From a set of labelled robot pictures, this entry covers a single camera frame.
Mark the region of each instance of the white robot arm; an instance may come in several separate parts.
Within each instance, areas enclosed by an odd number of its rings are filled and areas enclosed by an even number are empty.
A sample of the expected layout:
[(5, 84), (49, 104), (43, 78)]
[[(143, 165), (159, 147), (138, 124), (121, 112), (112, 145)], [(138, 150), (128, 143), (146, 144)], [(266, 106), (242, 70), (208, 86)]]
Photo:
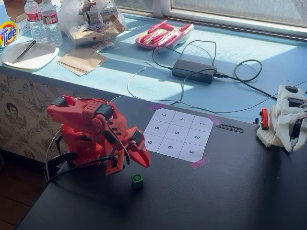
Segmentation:
[(288, 152), (300, 150), (307, 141), (307, 99), (302, 89), (280, 85), (277, 104), (269, 117), (261, 110), (261, 126), (257, 137), (266, 147), (276, 145)]

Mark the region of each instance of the white plate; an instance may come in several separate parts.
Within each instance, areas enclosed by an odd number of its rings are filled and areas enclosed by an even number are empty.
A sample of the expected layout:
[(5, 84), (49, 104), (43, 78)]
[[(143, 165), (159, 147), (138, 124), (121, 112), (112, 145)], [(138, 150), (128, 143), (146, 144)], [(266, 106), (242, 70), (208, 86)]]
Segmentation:
[(13, 64), (13, 61), (27, 49), (31, 42), (12, 45), (2, 56), (2, 62), (19, 69), (38, 69), (48, 64), (59, 52), (56, 46), (36, 42), (20, 61)]

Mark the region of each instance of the pink tape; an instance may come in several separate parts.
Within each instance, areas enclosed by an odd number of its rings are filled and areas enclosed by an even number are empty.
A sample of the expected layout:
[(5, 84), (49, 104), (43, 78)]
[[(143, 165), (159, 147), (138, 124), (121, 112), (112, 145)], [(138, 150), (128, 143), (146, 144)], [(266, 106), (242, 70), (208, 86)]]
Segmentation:
[(201, 160), (197, 161), (197, 162), (194, 162), (194, 163), (191, 163), (190, 166), (192, 169), (198, 169), (199, 167), (205, 165), (205, 164), (208, 164), (210, 163), (211, 161), (207, 158), (207, 157), (204, 157), (202, 158)]
[(162, 109), (162, 108), (164, 108), (165, 107), (165, 104), (160, 104), (160, 103), (158, 103), (158, 104), (156, 104), (156, 105), (154, 105), (154, 106), (149, 106), (149, 110), (150, 111), (153, 111), (153, 110), (157, 110), (157, 109)]
[(216, 125), (219, 126), (222, 124), (215, 116), (213, 115), (207, 115), (207, 117)]

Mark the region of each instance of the tide logo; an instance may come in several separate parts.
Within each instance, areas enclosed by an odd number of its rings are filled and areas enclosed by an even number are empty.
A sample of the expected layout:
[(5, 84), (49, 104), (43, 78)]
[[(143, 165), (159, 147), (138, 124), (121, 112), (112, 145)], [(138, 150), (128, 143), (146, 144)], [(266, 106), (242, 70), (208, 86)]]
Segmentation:
[(2, 47), (7, 46), (14, 41), (17, 36), (17, 26), (12, 21), (4, 22), (0, 25), (0, 44)]

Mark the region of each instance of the red robot arm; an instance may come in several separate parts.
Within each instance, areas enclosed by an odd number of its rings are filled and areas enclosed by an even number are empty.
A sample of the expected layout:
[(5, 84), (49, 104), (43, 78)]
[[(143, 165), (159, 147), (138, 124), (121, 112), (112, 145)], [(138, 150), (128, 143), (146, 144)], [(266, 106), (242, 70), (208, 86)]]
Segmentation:
[(106, 174), (117, 173), (123, 169), (126, 152), (128, 163), (131, 158), (144, 167), (150, 166), (142, 131), (136, 126), (127, 129), (125, 117), (113, 103), (63, 95), (47, 107), (47, 113), (51, 120), (62, 123), (63, 139), (69, 151), (78, 156), (75, 164), (116, 155), (115, 162), (107, 161)]

